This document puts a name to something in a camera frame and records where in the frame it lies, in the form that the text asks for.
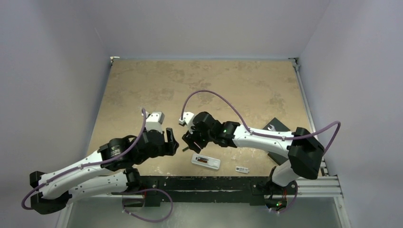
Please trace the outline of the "white remote control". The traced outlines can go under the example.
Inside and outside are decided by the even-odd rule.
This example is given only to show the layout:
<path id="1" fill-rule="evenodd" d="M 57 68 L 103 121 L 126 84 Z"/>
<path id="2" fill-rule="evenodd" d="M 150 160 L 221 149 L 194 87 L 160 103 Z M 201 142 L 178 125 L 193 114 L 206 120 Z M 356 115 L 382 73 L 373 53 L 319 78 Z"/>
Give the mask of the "white remote control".
<path id="1" fill-rule="evenodd" d="M 191 163 L 213 170 L 218 170 L 221 165 L 221 161 L 219 159 L 200 154 L 193 154 Z"/>

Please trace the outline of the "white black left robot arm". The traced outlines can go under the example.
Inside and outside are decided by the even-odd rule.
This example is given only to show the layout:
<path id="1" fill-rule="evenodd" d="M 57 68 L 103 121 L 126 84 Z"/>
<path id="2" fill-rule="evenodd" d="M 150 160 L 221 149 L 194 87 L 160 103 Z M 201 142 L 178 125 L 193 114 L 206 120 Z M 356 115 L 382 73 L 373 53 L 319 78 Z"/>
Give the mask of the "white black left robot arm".
<path id="1" fill-rule="evenodd" d="M 138 169 L 150 158 L 173 156 L 179 147 L 173 130 L 143 130 L 139 136 L 111 139 L 86 158 L 58 171 L 32 172 L 30 209 L 46 215 L 99 194 L 137 194 L 145 189 Z"/>

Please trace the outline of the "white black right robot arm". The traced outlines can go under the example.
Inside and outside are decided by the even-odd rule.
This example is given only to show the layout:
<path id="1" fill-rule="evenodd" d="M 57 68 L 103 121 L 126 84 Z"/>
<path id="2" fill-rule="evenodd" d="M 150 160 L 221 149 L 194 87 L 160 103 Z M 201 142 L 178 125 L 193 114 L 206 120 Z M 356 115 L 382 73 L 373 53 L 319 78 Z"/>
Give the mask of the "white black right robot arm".
<path id="1" fill-rule="evenodd" d="M 208 143 L 214 143 L 223 148 L 259 149 L 286 158 L 267 180 L 267 188 L 272 193 L 279 193 L 299 177 L 318 178 L 325 148 L 305 128 L 287 132 L 248 128 L 233 121 L 221 123 L 208 112 L 185 112 L 179 125 L 187 128 L 182 139 L 196 153 Z"/>

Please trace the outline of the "white battery cover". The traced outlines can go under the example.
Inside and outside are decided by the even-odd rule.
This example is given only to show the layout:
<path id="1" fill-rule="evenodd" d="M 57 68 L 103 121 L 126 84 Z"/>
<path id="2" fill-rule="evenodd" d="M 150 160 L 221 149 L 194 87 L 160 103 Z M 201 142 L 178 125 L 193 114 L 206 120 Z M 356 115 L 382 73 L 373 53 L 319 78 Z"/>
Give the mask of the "white battery cover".
<path id="1" fill-rule="evenodd" d="M 249 168 L 236 166 L 235 171 L 239 172 L 239 173 L 248 174 L 249 173 Z"/>

